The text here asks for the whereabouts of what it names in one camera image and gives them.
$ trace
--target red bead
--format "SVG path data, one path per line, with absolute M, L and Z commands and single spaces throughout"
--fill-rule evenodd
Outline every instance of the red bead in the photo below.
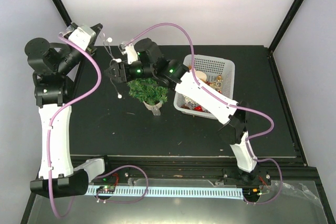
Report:
M 196 111 L 200 111 L 200 112 L 203 112 L 203 109 L 202 109 L 202 107 L 201 107 L 201 106 L 197 106 L 197 107 L 195 107 L 195 108 L 194 108 L 194 110 L 196 110 Z

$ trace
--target wire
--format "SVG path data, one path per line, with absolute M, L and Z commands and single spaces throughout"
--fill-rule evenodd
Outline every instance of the wire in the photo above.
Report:
M 98 29 L 101 31 L 101 33 L 102 33 L 103 36 L 104 36 L 104 39 L 103 39 L 103 38 L 100 36 L 100 34 L 98 35 L 99 38 L 101 39 L 101 41 L 103 42 L 103 46 L 104 46 L 106 52 L 112 57 L 112 59 L 115 59 L 115 57 L 112 55 L 111 45 L 110 45 L 110 43 L 106 40 L 105 33 L 101 30 L 100 27 L 98 27 Z M 108 51 L 108 49 L 107 49 L 107 47 L 106 47 L 106 45 L 105 45 L 105 41 L 108 43 L 110 51 Z
M 114 59 L 112 59 L 111 61 L 110 61 L 110 68 L 111 68 L 111 66 L 112 66 L 112 62 L 113 61 L 115 61 Z M 112 83 L 112 85 L 114 86 L 114 89 L 116 90 L 116 92 L 117 92 L 117 94 L 118 95 L 120 95 L 120 93 L 118 92 L 118 89 L 117 89 L 117 86 L 114 84 L 114 82 L 112 81 L 112 78 L 110 78 L 110 82 Z
M 262 189 L 264 188 L 264 185 L 268 188 L 268 189 L 270 189 L 270 187 L 266 184 L 266 182 L 262 179 L 262 177 L 261 176 L 258 176 L 259 177 L 259 180 L 262 182 Z
M 116 177 L 116 181 L 115 181 L 115 183 L 114 183 L 114 186 L 116 186 L 116 185 L 118 184 L 118 182 L 119 182 L 119 176 L 118 176 L 118 173 L 114 173 L 114 174 L 112 174 L 112 176 L 115 176 L 115 177 Z
M 136 200 L 132 200 L 132 201 L 105 200 L 106 202 L 119 203 L 119 204 L 131 204 L 131 203 L 139 202 L 140 200 L 142 200 L 146 196 L 146 194 L 148 192 L 148 186 L 149 186 L 149 181 L 148 181 L 147 174 L 144 172 L 143 169 L 141 169 L 141 168 L 139 168 L 139 167 L 137 167 L 135 165 L 123 165 L 123 166 L 120 166 L 120 167 L 114 169 L 113 171 L 111 171 L 109 173 L 106 173 L 106 174 L 101 175 L 101 176 L 97 176 L 96 178 L 105 178 L 105 177 L 107 177 L 107 176 L 115 173 L 116 171 L 124 169 L 124 168 L 134 168 L 134 169 L 137 169 L 137 170 L 139 170 L 139 171 L 142 172 L 142 174 L 144 175 L 144 177 L 146 179 L 146 189 L 145 189 L 145 192 L 143 193 L 143 195 L 140 198 L 138 198 Z
M 96 89 L 99 87 L 100 82 L 101 82 L 101 72 L 99 69 L 99 66 L 97 65 L 97 63 L 92 59 L 92 57 L 85 52 L 84 50 L 82 50 L 80 47 L 78 47 L 76 44 L 70 42 L 69 40 L 67 40 L 66 38 L 64 38 L 61 34 L 58 35 L 58 38 L 60 40 L 62 40 L 64 43 L 74 47 L 75 49 L 77 49 L 79 52 L 81 52 L 93 65 L 93 67 L 95 68 L 96 72 L 97 72 L 97 82 L 96 84 L 93 86 L 93 88 L 91 90 L 89 90 L 88 92 L 82 94 L 81 96 L 73 99 L 72 101 L 66 103 L 65 105 L 63 105 L 62 107 L 59 108 L 59 110 L 56 111 L 56 113 L 51 117 L 50 122 L 49 122 L 49 126 L 50 128 L 52 128 L 52 124 L 56 118 L 56 116 L 62 111 L 64 110 L 66 107 L 69 107 L 70 105 L 79 102 L 80 100 L 82 100 L 83 98 L 91 95 L 93 92 L 96 91 Z M 54 199 L 54 192 L 53 192 L 53 181 L 52 181 L 52 165 L 51 165 L 51 157 L 50 157 L 50 135 L 51 135 L 51 129 L 48 129 L 47 132 L 47 159 L 48 159 L 48 167 L 49 167 L 49 178 L 48 178 L 48 189 L 49 189 L 49 198 L 50 198 L 50 204 L 51 204 L 51 208 L 54 212 L 54 215 L 58 218 L 58 219 L 62 219 L 64 217 L 66 217 L 70 210 L 71 210 L 71 206 L 72 203 L 74 202 L 74 197 L 71 199 L 68 209 L 66 211 L 66 213 L 64 215 L 60 215 L 57 211 L 56 205 L 55 205 L 55 199 Z
M 154 26 L 151 26 L 151 27 L 147 28 L 145 31 L 143 31 L 143 32 L 141 32 L 140 34 L 138 34 L 137 36 L 135 36 L 133 39 L 131 39 L 129 42 L 127 42 L 127 43 L 125 44 L 125 46 L 129 45 L 130 43 L 133 43 L 135 40 L 139 39 L 141 36 L 143 36 L 144 34 L 146 34 L 147 32 L 149 32 L 150 30 L 152 30 L 152 29 L 154 29 L 154 28 L 157 28 L 157 27 L 160 27 L 160 26 L 173 26 L 173 27 L 176 27 L 177 29 L 179 29 L 181 32 L 184 33 L 184 35 L 186 36 L 186 38 L 187 38 L 187 40 L 188 40 L 188 42 L 189 42 L 189 45 L 190 45 L 191 59 L 192 59 L 192 67 L 191 67 L 191 71 L 192 71 L 192 74 L 193 74 L 193 78 L 194 78 L 196 84 L 197 84 L 198 86 L 200 86 L 201 83 L 198 81 L 198 79 L 197 79 L 197 77 L 196 77 L 195 67 L 194 67 L 194 63 L 195 63 L 194 46 L 193 46 L 193 43 L 192 43 L 192 41 L 191 41 L 191 38 L 190 38 L 189 34 L 188 34 L 188 33 L 187 33 L 181 26 L 179 26 L 179 25 L 177 25 L 177 24 L 174 24 L 174 23 L 159 23 L 159 24 L 156 24 L 156 25 L 154 25 Z M 260 132 L 260 133 L 257 133 L 257 134 L 254 134 L 254 135 L 252 135 L 252 136 L 247 137 L 247 138 L 246 138 L 246 142 L 249 141 L 249 140 L 252 139 L 252 138 L 255 138 L 255 137 L 258 137 L 258 136 L 263 136 L 263 135 L 265 135 L 265 134 L 267 134 L 267 133 L 269 133 L 269 132 L 271 132 L 271 131 L 273 130 L 273 128 L 274 128 L 274 121 L 273 121 L 273 119 L 272 119 L 270 116 L 268 116 L 268 115 L 266 115 L 266 114 L 264 114 L 264 113 L 262 113 L 262 112 L 260 112 L 260 111 L 254 110 L 254 109 L 250 109 L 250 108 L 246 108 L 246 107 L 241 107 L 241 106 L 236 106 L 236 105 L 233 105 L 233 104 L 228 104 L 227 102 L 223 101 L 223 100 L 222 100 L 221 98 L 219 98 L 218 96 L 212 94 L 206 87 L 202 86 L 201 88 L 202 88 L 205 92 L 207 92 L 209 95 L 211 95 L 211 96 L 214 97 L 216 100 L 220 101 L 221 103 L 223 103 L 223 104 L 226 105 L 226 106 L 230 106 L 230 107 L 232 107 L 232 108 L 236 108 L 236 109 L 239 109 L 239 110 L 245 110 L 245 111 L 248 111 L 248 112 L 252 112 L 252 113 L 254 113 L 254 114 L 261 115 L 261 116 L 263 116 L 264 118 L 266 118 L 266 119 L 270 122 L 271 126 L 269 127 L 269 129 L 267 129 L 266 131 L 263 131 L 263 132 Z M 247 150 L 248 150 L 250 156 L 253 158 L 254 155 L 252 154 L 252 151 L 251 151 L 251 149 L 250 149 L 249 144 L 247 144 L 246 146 L 247 146 Z M 274 197 L 273 199 L 271 199 L 271 200 L 266 201 L 266 202 L 271 202 L 271 201 L 275 200 L 275 199 L 280 195 L 281 190 L 282 190 L 282 173 L 281 173 L 280 166 L 279 166 L 278 163 L 277 163 L 274 159 L 272 159 L 272 158 L 254 159 L 254 160 L 257 161 L 257 162 L 272 161 L 272 162 L 274 162 L 274 163 L 276 164 L 276 166 L 278 167 L 279 175 L 280 175 L 280 182 L 281 182 L 281 185 L 280 185 L 279 191 L 278 191 L 278 193 L 275 195 L 275 197 Z

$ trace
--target small potted plant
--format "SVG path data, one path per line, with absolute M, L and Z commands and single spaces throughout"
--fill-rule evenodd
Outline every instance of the small potted plant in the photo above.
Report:
M 143 102 L 153 115 L 161 115 L 160 108 L 167 101 L 168 88 L 160 87 L 152 78 L 136 79 L 127 83 L 129 95 Z

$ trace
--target metal frame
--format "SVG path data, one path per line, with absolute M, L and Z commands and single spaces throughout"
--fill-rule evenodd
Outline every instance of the metal frame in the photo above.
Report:
M 64 4 L 61 0 L 52 0 L 55 4 L 58 12 L 60 13 L 65 24 L 68 26 L 71 23 L 71 18 L 64 7 Z M 289 27 L 291 21 L 293 20 L 295 14 L 300 8 L 303 0 L 294 0 L 291 8 L 289 9 L 287 15 L 285 16 L 279 30 L 277 31 L 271 45 L 268 48 L 269 54 L 269 64 L 273 74 L 273 78 L 276 83 L 276 87 L 279 93 L 280 101 L 282 108 L 285 113 L 289 131 L 295 146 L 295 150 L 298 154 L 297 158 L 291 158 L 290 163 L 287 158 L 278 158 L 276 161 L 281 166 L 282 174 L 284 180 L 313 180 L 316 184 L 319 197 L 323 204 L 324 212 L 327 217 L 328 223 L 336 223 L 332 215 L 331 208 L 328 203 L 327 196 L 323 189 L 321 179 L 319 177 L 318 171 L 314 167 L 307 166 L 307 160 L 304 155 L 304 151 L 300 142 L 300 138 L 295 127 L 295 123 L 290 111 L 290 107 L 284 92 L 281 78 L 273 57 L 273 52 L 284 36 L 287 28 Z M 83 70 L 83 62 L 80 63 L 79 69 L 75 78 L 75 91 L 77 91 L 77 83 L 81 77 Z M 76 156 L 72 157 L 73 166 L 76 167 L 83 163 L 84 160 L 91 158 L 89 156 Z M 211 181 L 218 180 L 223 178 L 223 167 L 234 167 L 236 166 L 236 161 L 232 158 L 215 158 L 215 159 L 204 159 L 204 158 L 178 158 L 171 161 L 170 158 L 150 158 L 150 157 L 110 157 L 109 158 L 113 167 L 119 167 L 125 164 L 132 164 L 141 166 L 149 178 L 174 178 L 177 179 L 174 175 L 182 176 L 184 179 L 208 179 Z M 272 178 L 279 179 L 278 171 L 273 164 L 262 163 L 261 166 L 266 167 L 270 171 Z M 140 178 L 142 174 L 138 173 L 137 170 L 128 170 L 130 177 Z M 31 194 L 27 203 L 27 207 L 23 214 L 21 224 L 28 223 L 29 215 L 35 201 L 35 195 Z

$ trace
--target white pot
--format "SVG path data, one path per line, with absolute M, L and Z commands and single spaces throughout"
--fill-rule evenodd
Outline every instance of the white pot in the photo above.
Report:
M 145 102 L 143 102 L 143 104 L 145 104 L 148 110 L 153 112 L 153 115 L 161 115 L 161 112 L 160 112 L 160 108 L 162 107 L 161 102 L 157 103 L 156 105 L 149 105 Z

